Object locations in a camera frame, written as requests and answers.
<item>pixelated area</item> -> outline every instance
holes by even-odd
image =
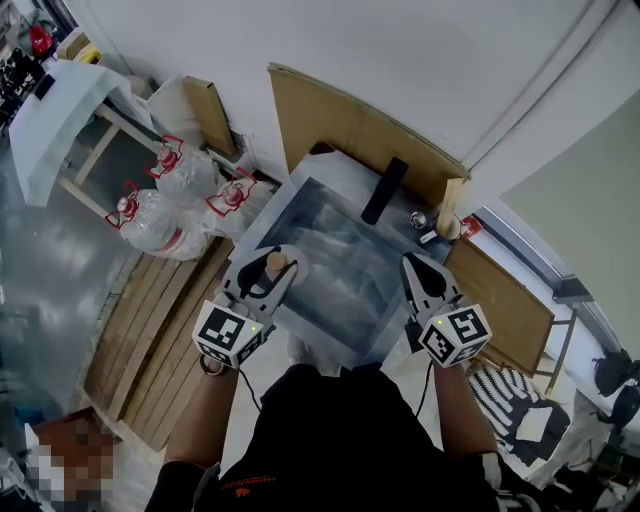
[[[91,409],[33,427],[26,478],[55,510],[100,503],[112,496],[113,446]]]

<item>cable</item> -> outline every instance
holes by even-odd
[[[249,392],[251,393],[251,400],[253,400],[253,403],[256,406],[256,409],[258,409],[258,412],[260,412],[262,409],[260,408],[260,405],[258,405],[258,400],[256,400],[256,394],[253,392],[253,388],[251,387],[251,384],[249,384],[249,379],[247,379],[247,376],[244,374],[244,372],[238,368],[238,371],[240,372],[240,375],[242,375],[242,378],[244,379],[245,383],[247,384],[247,387],[249,388]]]
[[[422,405],[424,404],[424,399],[427,396],[427,388],[429,387],[429,376],[431,375],[431,367],[433,366],[433,361],[429,361],[429,366],[427,367],[427,378],[424,381],[424,389],[422,390],[422,398],[420,399],[420,405],[418,406],[418,410],[416,411],[416,418],[420,414],[422,410]]]

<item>black and white striped fabric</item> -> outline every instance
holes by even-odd
[[[539,457],[548,460],[560,442],[570,419],[552,400],[538,394],[527,378],[512,369],[484,367],[469,378],[484,415],[496,432],[501,447],[530,466]],[[553,409],[539,443],[516,439],[522,418],[531,408]]]

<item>cardboard box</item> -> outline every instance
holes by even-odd
[[[182,87],[205,140],[215,149],[232,155],[236,147],[215,85],[188,76],[182,80]]]
[[[82,50],[85,46],[87,46],[91,41],[85,35],[81,28],[76,27],[73,29],[73,32],[65,37],[64,41],[62,41],[58,48],[56,49],[56,53],[58,54],[59,59],[64,60],[73,60],[80,50]]]

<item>black handle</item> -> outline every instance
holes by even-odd
[[[409,165],[406,162],[393,157],[360,216],[363,221],[372,226],[378,222],[393,194],[400,187],[408,168]]]

